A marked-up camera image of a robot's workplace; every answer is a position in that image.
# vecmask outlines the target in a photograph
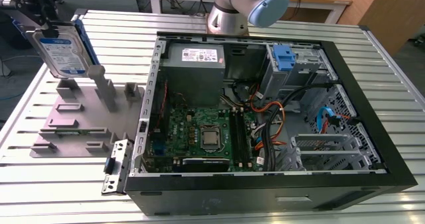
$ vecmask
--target hard drive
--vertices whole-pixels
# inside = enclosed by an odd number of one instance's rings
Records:
[[[88,77],[89,66],[99,65],[99,61],[89,41],[85,39],[84,27],[75,22],[56,27],[57,37],[45,37],[41,30],[36,29],[27,32],[28,40],[55,77]]]

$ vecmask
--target aluminum extrusion table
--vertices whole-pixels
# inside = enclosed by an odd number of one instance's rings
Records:
[[[147,82],[159,30],[205,32],[205,20],[183,15],[89,10],[83,22],[116,85]],[[420,184],[337,212],[147,217],[128,196],[100,196],[105,158],[31,158],[57,97],[57,79],[43,65],[0,131],[0,223],[425,223],[425,100],[370,32],[280,21],[269,28],[251,27],[249,33],[336,43]],[[76,80],[93,85],[89,79]]]

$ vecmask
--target power supply label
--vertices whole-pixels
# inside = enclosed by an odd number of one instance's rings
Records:
[[[217,50],[215,49],[184,49],[181,61],[217,62]]]
[[[71,40],[41,38],[40,43],[57,70],[72,75],[85,73],[83,61],[77,55],[77,47]]]

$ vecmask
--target table leg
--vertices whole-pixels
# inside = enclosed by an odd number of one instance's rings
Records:
[[[328,15],[325,23],[337,24],[345,7],[346,7],[346,5],[344,5],[344,4],[334,5],[334,7],[330,10],[330,13]]]
[[[151,0],[152,13],[163,13],[161,0]]]

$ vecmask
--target ram slot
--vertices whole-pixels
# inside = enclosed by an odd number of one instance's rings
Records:
[[[231,111],[229,112],[229,129],[231,129],[231,140],[232,140],[232,157],[233,157],[233,164],[239,166],[241,164],[241,155],[239,150],[239,134],[237,134],[237,113]]]
[[[241,155],[241,162],[244,167],[251,167],[244,112],[237,113],[236,122],[237,122],[239,150]]]

